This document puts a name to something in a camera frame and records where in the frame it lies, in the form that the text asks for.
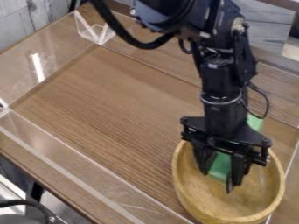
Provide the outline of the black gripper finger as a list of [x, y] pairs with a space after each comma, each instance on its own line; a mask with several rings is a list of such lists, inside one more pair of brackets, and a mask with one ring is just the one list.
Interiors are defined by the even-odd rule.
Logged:
[[249, 174], [253, 159], [241, 153], [234, 153], [230, 160], [230, 171], [227, 174], [227, 193], [242, 185], [245, 176]]
[[217, 151], [211, 146], [193, 142], [193, 152], [201, 172], [207, 175], [217, 158]]

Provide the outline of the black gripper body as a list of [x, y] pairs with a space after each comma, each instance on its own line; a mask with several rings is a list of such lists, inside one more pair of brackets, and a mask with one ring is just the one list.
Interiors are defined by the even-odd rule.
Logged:
[[233, 156], [247, 155], [253, 164], [267, 165], [269, 148], [273, 141], [249, 126], [249, 105], [245, 95], [201, 96], [205, 116], [185, 116], [181, 120], [182, 139], [209, 145], [217, 152]]

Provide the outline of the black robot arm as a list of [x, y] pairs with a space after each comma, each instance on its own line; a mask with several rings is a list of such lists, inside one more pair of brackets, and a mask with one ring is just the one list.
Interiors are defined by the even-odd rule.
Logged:
[[182, 139], [191, 143], [202, 173], [230, 155], [227, 190], [242, 185], [253, 164], [267, 165], [271, 139], [249, 124], [249, 90], [258, 60], [249, 24], [231, 0], [134, 0], [135, 18], [154, 32], [189, 40], [201, 74], [203, 116], [186, 116]]

